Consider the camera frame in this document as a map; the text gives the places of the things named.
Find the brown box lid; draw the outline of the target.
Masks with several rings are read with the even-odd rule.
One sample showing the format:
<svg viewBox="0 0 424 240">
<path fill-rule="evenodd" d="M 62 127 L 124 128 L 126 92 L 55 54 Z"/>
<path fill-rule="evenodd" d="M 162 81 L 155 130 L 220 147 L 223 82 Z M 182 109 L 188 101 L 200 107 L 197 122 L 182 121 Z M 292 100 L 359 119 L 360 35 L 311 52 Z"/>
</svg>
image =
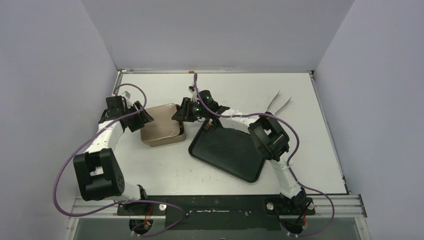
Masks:
<svg viewBox="0 0 424 240">
<path fill-rule="evenodd" d="M 150 107 L 146 109 L 146 112 L 153 118 L 153 121 L 146 123 L 140 129 L 140 138 L 144 144 L 158 147 L 177 143 L 182 139 L 180 124 L 172 119 L 177 112 L 176 104 L 169 103 Z"/>
</svg>

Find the metal tongs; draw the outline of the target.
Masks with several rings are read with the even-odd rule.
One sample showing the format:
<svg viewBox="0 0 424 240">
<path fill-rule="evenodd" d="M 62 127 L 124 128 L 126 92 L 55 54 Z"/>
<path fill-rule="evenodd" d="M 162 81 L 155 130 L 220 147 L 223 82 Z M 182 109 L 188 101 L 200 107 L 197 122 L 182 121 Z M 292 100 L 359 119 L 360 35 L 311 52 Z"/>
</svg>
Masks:
<svg viewBox="0 0 424 240">
<path fill-rule="evenodd" d="M 286 96 L 281 90 L 278 90 L 266 107 L 265 112 L 278 116 L 288 106 L 291 100 L 292 96 Z"/>
</svg>

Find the gold chocolate box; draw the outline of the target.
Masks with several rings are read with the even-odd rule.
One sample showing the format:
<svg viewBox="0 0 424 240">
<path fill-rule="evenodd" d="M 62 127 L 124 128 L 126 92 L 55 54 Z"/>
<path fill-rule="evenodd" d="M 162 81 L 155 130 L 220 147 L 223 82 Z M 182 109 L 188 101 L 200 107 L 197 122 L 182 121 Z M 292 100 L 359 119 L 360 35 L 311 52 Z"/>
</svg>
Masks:
<svg viewBox="0 0 424 240">
<path fill-rule="evenodd" d="M 187 139 L 184 123 L 171 120 L 153 121 L 147 123 L 140 130 L 140 138 L 144 144 L 150 147 L 158 147 L 168 144 L 183 142 Z"/>
</svg>

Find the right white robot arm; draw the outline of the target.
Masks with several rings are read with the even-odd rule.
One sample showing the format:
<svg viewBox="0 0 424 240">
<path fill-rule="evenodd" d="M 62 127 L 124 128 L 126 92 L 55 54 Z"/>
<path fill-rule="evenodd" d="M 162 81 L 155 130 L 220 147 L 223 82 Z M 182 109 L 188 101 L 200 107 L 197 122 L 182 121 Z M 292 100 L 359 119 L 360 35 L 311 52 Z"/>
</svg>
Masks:
<svg viewBox="0 0 424 240">
<path fill-rule="evenodd" d="M 265 161 L 270 161 L 281 196 L 272 210 L 281 215 L 315 213 L 313 200 L 296 180 L 284 157 L 290 151 L 290 137 L 272 113 L 242 113 L 219 104 L 209 90 L 202 90 L 183 98 L 171 118 L 191 123 L 204 119 L 189 146 L 189 154 L 234 177 L 253 183 Z"/>
</svg>

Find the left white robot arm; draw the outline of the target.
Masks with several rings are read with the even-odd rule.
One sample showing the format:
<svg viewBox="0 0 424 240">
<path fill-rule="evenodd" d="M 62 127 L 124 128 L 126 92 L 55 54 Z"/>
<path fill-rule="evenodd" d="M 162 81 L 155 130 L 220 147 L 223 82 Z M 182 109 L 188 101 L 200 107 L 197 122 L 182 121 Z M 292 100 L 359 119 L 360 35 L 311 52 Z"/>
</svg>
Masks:
<svg viewBox="0 0 424 240">
<path fill-rule="evenodd" d="M 154 121 L 137 100 L 127 96 L 106 98 L 107 108 L 98 121 L 97 135 L 90 146 L 73 157 L 73 167 L 80 195 L 85 201 L 121 202 L 137 215 L 150 207 L 146 190 L 139 184 L 126 182 L 114 150 L 125 130 L 132 133 Z"/>
</svg>

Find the black plastic tray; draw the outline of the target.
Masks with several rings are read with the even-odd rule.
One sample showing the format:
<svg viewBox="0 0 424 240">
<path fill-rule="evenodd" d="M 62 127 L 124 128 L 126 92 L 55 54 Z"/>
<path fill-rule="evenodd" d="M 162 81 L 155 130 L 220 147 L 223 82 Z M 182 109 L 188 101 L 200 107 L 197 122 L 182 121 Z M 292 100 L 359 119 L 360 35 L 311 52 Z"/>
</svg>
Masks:
<svg viewBox="0 0 424 240">
<path fill-rule="evenodd" d="M 259 179 L 265 159 L 257 152 L 250 135 L 204 123 L 188 147 L 191 157 L 247 183 Z"/>
</svg>

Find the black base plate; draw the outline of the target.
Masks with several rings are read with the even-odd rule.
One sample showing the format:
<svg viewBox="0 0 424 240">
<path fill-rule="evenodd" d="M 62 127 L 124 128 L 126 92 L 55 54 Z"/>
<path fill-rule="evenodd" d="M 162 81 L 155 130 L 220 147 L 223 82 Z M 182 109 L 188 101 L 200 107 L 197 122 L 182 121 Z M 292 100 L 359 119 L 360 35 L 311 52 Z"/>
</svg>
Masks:
<svg viewBox="0 0 424 240">
<path fill-rule="evenodd" d="M 118 216 L 149 220 L 163 217 L 172 230 L 279 231 L 281 225 L 300 227 L 315 215 L 310 197 L 291 201 L 279 194 L 266 195 L 150 195 L 148 203 L 124 203 Z"/>
</svg>

